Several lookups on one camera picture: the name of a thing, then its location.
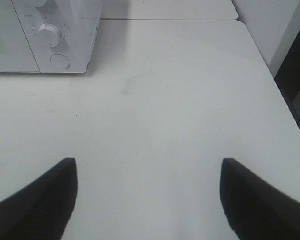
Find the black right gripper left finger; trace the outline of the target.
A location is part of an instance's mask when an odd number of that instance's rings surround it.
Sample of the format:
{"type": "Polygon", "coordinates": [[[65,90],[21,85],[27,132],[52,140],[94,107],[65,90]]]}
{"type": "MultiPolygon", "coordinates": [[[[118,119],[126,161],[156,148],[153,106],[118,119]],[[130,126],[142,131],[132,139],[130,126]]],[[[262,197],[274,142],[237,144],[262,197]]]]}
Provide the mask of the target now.
{"type": "Polygon", "coordinates": [[[0,240],[60,240],[78,195],[75,158],[65,158],[0,201],[0,240]]]}

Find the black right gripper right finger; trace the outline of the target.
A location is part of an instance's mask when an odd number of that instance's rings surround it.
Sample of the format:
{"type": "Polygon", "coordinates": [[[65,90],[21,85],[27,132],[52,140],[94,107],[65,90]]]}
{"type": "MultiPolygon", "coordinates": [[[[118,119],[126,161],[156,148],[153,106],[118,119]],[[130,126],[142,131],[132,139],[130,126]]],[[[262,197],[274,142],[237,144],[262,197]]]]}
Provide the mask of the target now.
{"type": "Polygon", "coordinates": [[[221,204],[240,240],[300,240],[300,202],[232,158],[221,165],[221,204]]]}

